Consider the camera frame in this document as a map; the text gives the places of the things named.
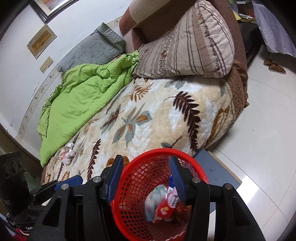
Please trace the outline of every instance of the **metal screw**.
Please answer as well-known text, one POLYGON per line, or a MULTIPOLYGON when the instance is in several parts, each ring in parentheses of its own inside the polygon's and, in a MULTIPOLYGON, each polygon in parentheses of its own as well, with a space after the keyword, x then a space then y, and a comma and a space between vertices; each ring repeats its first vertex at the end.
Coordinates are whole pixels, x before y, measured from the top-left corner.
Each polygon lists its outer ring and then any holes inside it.
POLYGON ((200 183, 200 178, 198 178, 198 177, 194 177, 194 178, 192 178, 192 181, 193 181, 194 183, 200 183))
POLYGON ((61 186, 61 189, 66 190, 68 187, 69 187, 69 184, 68 184, 68 183, 64 183, 64 184, 61 186))
POLYGON ((226 184, 225 184, 225 188, 226 188, 227 190, 230 190, 230 189, 233 188, 233 186, 232 186, 230 183, 226 183, 226 184))
POLYGON ((93 181, 95 182, 95 183, 98 183, 98 182, 100 182, 102 179, 101 179, 101 177, 94 177, 93 178, 93 181))

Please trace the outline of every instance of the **floral blanket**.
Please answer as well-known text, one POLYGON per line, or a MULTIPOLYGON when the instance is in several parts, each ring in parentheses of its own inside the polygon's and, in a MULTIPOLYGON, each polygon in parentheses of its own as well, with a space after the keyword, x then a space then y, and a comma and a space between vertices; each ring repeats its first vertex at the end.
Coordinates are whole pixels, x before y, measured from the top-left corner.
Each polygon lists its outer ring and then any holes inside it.
POLYGON ((115 156, 125 164, 151 149, 175 148, 191 156, 221 138, 235 118, 232 93, 221 78, 136 78, 71 139, 76 156, 66 166, 51 158, 42 183, 77 174, 100 175, 115 156))

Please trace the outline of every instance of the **green comforter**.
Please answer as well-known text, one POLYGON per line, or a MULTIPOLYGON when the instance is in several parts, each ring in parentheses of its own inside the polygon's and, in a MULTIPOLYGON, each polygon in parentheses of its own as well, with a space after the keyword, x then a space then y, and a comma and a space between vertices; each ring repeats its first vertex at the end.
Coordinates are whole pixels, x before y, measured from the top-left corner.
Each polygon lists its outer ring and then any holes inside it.
POLYGON ((132 79, 138 52, 104 65, 81 64, 68 70, 42 107, 38 132, 40 161, 48 160, 132 79))

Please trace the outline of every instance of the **white tile floor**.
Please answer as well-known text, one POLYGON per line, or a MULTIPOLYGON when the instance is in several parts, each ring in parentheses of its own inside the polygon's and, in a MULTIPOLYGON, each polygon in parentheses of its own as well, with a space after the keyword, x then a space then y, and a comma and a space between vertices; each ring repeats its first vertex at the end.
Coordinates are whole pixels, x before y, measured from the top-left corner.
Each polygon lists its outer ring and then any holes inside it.
POLYGON ((213 153, 242 180, 238 193, 266 240, 276 241, 296 211, 296 59, 271 57, 287 74, 263 65, 270 54, 262 46, 248 68, 250 105, 213 153))

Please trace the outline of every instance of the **speaker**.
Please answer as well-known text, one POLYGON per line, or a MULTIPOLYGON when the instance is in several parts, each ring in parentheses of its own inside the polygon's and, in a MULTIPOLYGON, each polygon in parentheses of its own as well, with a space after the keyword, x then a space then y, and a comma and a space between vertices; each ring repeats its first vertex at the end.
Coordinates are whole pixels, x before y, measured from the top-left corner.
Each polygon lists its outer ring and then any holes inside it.
POLYGON ((21 152, 0 156, 0 197, 10 217, 28 206, 29 188, 24 175, 21 152))

